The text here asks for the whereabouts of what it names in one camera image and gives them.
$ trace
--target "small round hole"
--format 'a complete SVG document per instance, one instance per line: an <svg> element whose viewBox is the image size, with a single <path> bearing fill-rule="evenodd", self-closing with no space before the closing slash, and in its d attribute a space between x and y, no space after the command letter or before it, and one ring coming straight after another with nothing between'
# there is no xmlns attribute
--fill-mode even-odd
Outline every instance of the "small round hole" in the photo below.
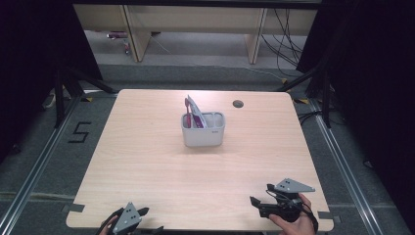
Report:
<svg viewBox="0 0 415 235"><path fill-rule="evenodd" d="M233 104L233 106L234 106L235 108L242 108L242 107L244 107L244 102L242 102L242 101L240 101L240 100L236 100L236 101L234 101L232 104Z"/></svg>

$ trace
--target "cabinet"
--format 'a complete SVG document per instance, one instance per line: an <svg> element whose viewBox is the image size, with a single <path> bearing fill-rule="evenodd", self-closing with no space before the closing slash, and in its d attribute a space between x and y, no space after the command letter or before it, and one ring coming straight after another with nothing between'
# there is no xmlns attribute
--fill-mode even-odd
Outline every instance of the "cabinet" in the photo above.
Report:
<svg viewBox="0 0 415 235"><path fill-rule="evenodd" d="M85 30L126 31L133 58L144 59L152 31L214 32L245 35L254 64L262 34L284 34L286 10L263 8L73 5ZM308 35L315 10L289 10L290 34Z"/></svg>

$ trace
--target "gray container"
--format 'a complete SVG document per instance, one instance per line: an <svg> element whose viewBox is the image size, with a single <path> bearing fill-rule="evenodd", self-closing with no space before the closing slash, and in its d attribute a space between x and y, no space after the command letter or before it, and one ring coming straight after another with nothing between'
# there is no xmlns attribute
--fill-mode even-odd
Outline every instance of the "gray container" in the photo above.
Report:
<svg viewBox="0 0 415 235"><path fill-rule="evenodd" d="M225 115L220 112L202 113L207 121L207 128L198 128L193 122L187 127L187 114L181 118L184 144L187 147L217 146L222 144L225 130Z"/></svg>

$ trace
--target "aluminum rail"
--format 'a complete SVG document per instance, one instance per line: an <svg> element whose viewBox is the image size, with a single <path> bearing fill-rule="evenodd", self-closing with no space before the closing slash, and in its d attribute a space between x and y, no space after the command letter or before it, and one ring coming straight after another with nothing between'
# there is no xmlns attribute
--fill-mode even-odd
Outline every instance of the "aluminum rail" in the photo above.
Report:
<svg viewBox="0 0 415 235"><path fill-rule="evenodd" d="M318 103L315 100L310 100L310 104L313 111L320 110ZM360 216L363 220L364 225L368 231L368 234L373 235L382 235L382 231L379 221L375 216L372 208L370 207L366 197L364 196L359 184L357 183L356 178L354 177L353 172L348 166L345 155L343 154L339 144L336 141L336 138L330 128L327 128L323 118L317 116L317 123L320 127L321 132L327 142L327 145L332 152L333 158L339 168L340 173L342 174L343 180L345 181L348 192L350 193L357 210L360 213Z"/></svg>
<svg viewBox="0 0 415 235"><path fill-rule="evenodd" d="M12 232L28 199L30 198L31 192L33 191L40 177L42 176L43 170L45 169L56 146L58 145L58 142L64 130L67 127L68 120L71 114L73 113L74 108L77 106L77 104L79 104L79 102L80 97L74 97L70 100L69 105L67 107L68 114L63 119L61 125L59 125L57 128L53 130L48 142L46 143L39 157L37 158L37 161L31 169L29 175L25 179L23 186L21 187L13 202L10 204L6 213L3 214L0 223L1 234L8 235Z"/></svg>

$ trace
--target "table top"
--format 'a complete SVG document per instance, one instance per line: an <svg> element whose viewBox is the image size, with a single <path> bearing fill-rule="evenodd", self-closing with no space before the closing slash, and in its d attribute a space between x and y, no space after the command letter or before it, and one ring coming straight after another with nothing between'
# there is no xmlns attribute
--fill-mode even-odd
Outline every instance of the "table top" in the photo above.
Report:
<svg viewBox="0 0 415 235"><path fill-rule="evenodd" d="M190 95L202 112L221 112L223 143L189 148L181 117ZM242 108L233 102L240 100ZM148 207L138 228L275 231L250 196L275 204L266 184L284 178L315 188L312 209L328 212L292 100L287 93L195 90L122 90L85 173L69 227L99 227L132 202ZM320 231L333 220L319 219Z"/></svg>

